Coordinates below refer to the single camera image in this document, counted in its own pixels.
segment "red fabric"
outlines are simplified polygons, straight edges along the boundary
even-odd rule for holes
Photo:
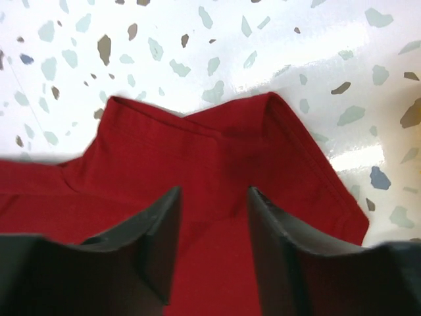
[[[82,157],[0,161],[0,231],[78,243],[183,188],[169,316],[260,315],[246,192],[360,244],[367,218],[287,104],[268,93],[185,118],[112,97]]]

